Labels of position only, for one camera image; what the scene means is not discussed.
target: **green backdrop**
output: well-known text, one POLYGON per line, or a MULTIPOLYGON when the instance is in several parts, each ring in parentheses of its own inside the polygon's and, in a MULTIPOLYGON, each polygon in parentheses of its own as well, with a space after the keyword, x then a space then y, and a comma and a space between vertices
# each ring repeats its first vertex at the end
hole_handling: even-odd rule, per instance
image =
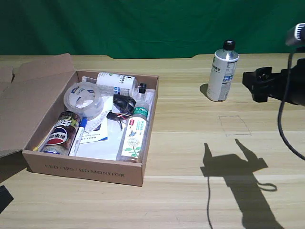
POLYGON ((305 0, 0 0, 0 55, 181 58, 288 52, 305 0))

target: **wooden table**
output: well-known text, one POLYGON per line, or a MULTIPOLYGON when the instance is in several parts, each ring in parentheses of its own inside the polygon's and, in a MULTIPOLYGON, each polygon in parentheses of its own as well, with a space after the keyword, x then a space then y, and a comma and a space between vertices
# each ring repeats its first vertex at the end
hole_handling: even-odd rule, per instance
MULTIPOLYGON (((287 56, 241 55, 222 103, 200 91, 208 82, 212 55, 163 60, 74 56, 77 69, 160 76, 144 185, 33 174, 20 154, 8 156, 0 160, 0 181, 14 200, 0 214, 0 228, 209 229, 209 200, 214 229, 303 229, 304 161, 279 136, 280 102, 256 103, 241 84, 243 72, 286 68, 287 56)), ((0 56, 0 66, 18 68, 37 58, 0 56)), ((286 136, 300 152, 305 152, 304 109, 286 104, 283 114, 286 136)))

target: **black cable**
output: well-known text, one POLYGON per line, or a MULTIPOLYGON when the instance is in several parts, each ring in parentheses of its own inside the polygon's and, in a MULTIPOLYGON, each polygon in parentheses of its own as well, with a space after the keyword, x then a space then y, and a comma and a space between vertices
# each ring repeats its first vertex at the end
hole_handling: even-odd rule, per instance
POLYGON ((289 54, 288 57, 288 63, 287 63, 287 83, 286 83, 286 88, 285 88, 285 92, 284 92, 284 96, 283 99, 281 101, 280 104, 280 108, 278 110, 278 115, 277 115, 277 127, 278 127, 278 131, 280 132, 280 136, 282 138, 282 140, 284 141, 284 143, 286 144, 286 146, 295 154, 297 155, 299 158, 305 160, 305 156, 303 156, 302 154, 300 154, 296 149, 294 149, 292 147, 292 145, 290 145, 290 143, 288 142, 287 138, 285 137, 284 133, 283 133, 283 129, 282 129, 282 113, 283 113, 283 109, 284 109, 284 105, 285 105, 285 101, 286 98, 288 96, 288 90, 289 90, 289 84, 290 84, 290 74, 291 74, 291 62, 292 62, 292 57, 294 55, 294 53, 297 52, 297 49, 294 50, 293 52, 291 52, 289 54))
POLYGON ((208 222, 209 222, 210 228, 213 229, 211 219, 210 219, 210 201, 211 201, 211 187, 210 187, 210 177, 208 177, 208 202, 206 204, 206 214, 208 217, 208 222))

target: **box flap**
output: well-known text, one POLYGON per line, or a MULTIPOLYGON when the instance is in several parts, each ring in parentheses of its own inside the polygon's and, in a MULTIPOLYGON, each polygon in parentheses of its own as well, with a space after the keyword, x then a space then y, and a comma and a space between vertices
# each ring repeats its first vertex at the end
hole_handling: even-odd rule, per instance
POLYGON ((0 67, 0 82, 1 83, 11 83, 13 78, 13 67, 4 66, 0 67))
POLYGON ((35 65, 25 64, 21 75, 26 76, 27 80, 20 82, 16 75, 16 81, 0 95, 0 152, 24 149, 54 102, 63 99, 66 87, 77 82, 77 76, 73 77, 74 71, 68 72, 74 68, 67 57, 70 55, 58 56, 58 60, 57 57, 52 57, 34 61, 37 65, 45 65, 45 69, 41 65, 38 67, 40 73, 43 71, 44 77, 35 71, 35 65), (67 70, 64 69, 63 62, 68 64, 67 70), (29 66, 33 69, 30 68, 30 74, 27 74, 25 69, 29 66))
POLYGON ((22 64, 16 74, 14 82, 33 80, 73 71, 75 71, 75 69, 72 58, 66 53, 22 64))
POLYGON ((13 78, 13 67, 4 66, 0 68, 0 94, 10 85, 13 78))

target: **spray bottle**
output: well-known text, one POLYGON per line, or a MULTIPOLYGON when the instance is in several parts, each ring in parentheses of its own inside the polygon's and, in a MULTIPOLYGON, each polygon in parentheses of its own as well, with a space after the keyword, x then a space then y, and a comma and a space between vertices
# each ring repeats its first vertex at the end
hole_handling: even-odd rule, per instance
POLYGON ((212 101, 222 102, 227 99, 239 55, 234 51, 235 42, 224 41, 222 49, 214 54, 207 97, 212 101))

